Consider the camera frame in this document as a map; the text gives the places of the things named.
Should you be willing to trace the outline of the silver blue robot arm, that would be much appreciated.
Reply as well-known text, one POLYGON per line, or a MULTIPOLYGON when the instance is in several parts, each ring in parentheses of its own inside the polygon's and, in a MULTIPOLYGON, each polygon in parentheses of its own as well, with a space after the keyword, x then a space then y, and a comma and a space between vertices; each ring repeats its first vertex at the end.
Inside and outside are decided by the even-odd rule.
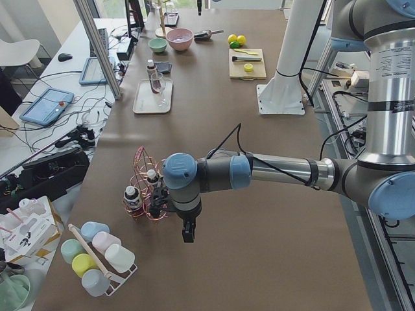
POLYGON ((183 220, 185 242, 195 238, 201 194, 247 187, 253 179, 297 183, 337 192, 392 220, 414 215, 414 2, 336 1, 332 41, 370 51, 364 152, 352 160, 298 159, 228 152, 206 158, 170 155, 163 184, 150 197, 149 212, 174 212, 183 220))

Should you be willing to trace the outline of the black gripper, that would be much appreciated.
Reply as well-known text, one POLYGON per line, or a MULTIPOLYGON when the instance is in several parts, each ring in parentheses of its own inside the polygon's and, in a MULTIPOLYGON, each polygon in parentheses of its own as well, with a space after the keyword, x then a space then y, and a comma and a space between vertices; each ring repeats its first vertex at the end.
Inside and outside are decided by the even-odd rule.
POLYGON ((196 218, 201 213, 200 191, 185 186, 169 189, 167 186, 154 187, 150 196, 149 213, 158 218, 162 211, 176 213, 183 220, 182 237, 185 243, 195 239, 196 218))

